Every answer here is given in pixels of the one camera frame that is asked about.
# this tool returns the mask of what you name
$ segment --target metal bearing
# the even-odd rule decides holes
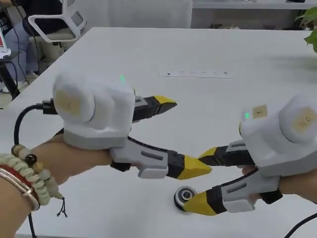
[[[189,186],[182,186],[174,194],[174,203],[175,206],[184,212],[184,205],[186,202],[188,202],[190,199],[192,199],[197,192]]]

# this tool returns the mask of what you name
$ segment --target green led light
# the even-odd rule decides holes
[[[124,77],[124,75],[120,75],[120,81],[121,81],[122,83],[125,83],[125,77]]]

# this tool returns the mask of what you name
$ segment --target person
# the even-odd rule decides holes
[[[62,14],[62,4],[59,0],[0,0],[0,3],[21,6],[26,13],[25,18],[17,23],[14,29],[11,29],[4,36],[7,47],[12,51],[19,51],[19,57],[13,59],[12,62],[17,70],[17,82],[18,88],[20,89],[26,85],[26,75],[31,78],[36,78],[40,70],[38,56],[35,54],[32,45],[29,42],[31,36],[39,36],[39,34],[29,24],[28,17],[37,14]],[[45,34],[51,34],[67,28],[66,23],[61,19],[38,19],[36,23]],[[7,65],[7,69],[13,79],[15,79],[15,68],[11,64]],[[3,87],[2,92],[8,93],[8,89]]]
[[[45,165],[45,168],[51,171],[58,184],[65,183],[70,177],[96,166],[107,166],[112,163],[108,151],[88,151],[71,147],[64,143],[62,134],[35,147],[32,153]],[[245,174],[252,169],[254,168],[247,167],[242,172]],[[296,194],[317,202],[317,170],[284,177],[281,179],[279,189],[283,194]],[[0,237],[11,238],[31,212],[32,206],[14,185],[2,178],[0,178],[0,191]]]

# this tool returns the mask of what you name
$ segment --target beaded bracelet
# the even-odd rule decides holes
[[[12,155],[0,154],[0,165],[9,166],[23,176],[34,189],[40,205],[45,206],[49,203],[50,195],[44,182],[24,161]]]
[[[46,191],[46,200],[40,201],[40,204],[42,205],[41,202],[43,202],[43,205],[47,205],[51,197],[63,200],[61,210],[57,216],[63,213],[65,217],[67,217],[65,210],[65,198],[59,192],[55,178],[51,175],[51,172],[48,169],[44,169],[43,163],[38,161],[37,156],[32,154],[31,150],[23,145],[14,145],[11,149],[11,153],[12,155],[24,160],[28,168],[34,171],[34,173],[39,177],[39,180],[43,182],[43,187],[40,190],[35,189],[36,193]]]

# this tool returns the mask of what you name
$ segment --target tabletop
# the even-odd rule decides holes
[[[199,156],[210,147],[239,139],[244,106],[286,101],[317,91],[317,55],[303,38],[309,32],[202,29],[93,28],[0,112],[0,150],[9,152],[13,125],[26,106],[52,96],[61,70],[75,70],[105,80],[124,74],[137,95],[164,95],[178,106],[133,125],[131,136],[145,143]],[[159,72],[226,71],[233,78],[159,77]],[[28,147],[62,128],[58,116],[28,114],[20,141]],[[191,180],[148,180],[137,170],[121,173],[95,168],[70,179],[60,190],[68,218],[56,217],[60,203],[35,212],[37,234],[79,238],[267,238],[284,235],[316,205],[284,196],[272,205],[258,201],[253,212],[215,217],[184,214],[174,207],[178,187],[198,192],[241,176],[237,168],[214,168]],[[293,238],[316,233],[306,224]],[[29,234],[25,222],[20,234]]]

